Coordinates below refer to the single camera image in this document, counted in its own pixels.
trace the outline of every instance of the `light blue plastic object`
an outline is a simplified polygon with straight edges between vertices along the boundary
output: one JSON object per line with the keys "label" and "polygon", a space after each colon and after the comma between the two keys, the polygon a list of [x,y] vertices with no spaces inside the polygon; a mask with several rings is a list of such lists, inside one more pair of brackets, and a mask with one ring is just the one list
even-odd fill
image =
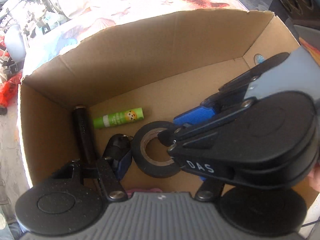
{"label": "light blue plastic object", "polygon": [[175,125],[183,125],[185,123],[196,124],[210,119],[216,112],[210,107],[198,106],[173,119]]}

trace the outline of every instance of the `cartoon character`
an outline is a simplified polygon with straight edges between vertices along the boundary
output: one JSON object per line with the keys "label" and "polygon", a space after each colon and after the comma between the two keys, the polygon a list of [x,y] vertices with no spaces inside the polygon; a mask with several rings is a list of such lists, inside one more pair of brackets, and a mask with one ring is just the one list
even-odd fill
{"label": "cartoon character", "polygon": [[133,110],[125,112],[124,117],[128,122],[133,122],[138,119],[136,112]]}

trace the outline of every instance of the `green tube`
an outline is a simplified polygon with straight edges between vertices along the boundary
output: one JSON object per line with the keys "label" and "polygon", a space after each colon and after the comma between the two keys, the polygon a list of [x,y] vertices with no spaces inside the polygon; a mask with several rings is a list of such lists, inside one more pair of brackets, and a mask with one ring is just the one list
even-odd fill
{"label": "green tube", "polygon": [[143,119],[143,111],[140,107],[119,113],[107,114],[93,119],[93,126],[95,129],[101,129],[104,127],[121,125],[123,123],[135,122]]}

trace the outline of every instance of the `red mesh bag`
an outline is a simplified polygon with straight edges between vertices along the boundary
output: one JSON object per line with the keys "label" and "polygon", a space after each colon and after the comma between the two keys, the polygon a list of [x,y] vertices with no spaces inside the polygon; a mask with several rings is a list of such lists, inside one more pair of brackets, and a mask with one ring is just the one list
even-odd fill
{"label": "red mesh bag", "polygon": [[0,106],[7,107],[11,98],[17,95],[18,85],[22,78],[22,72],[16,74],[8,81],[0,85]]}

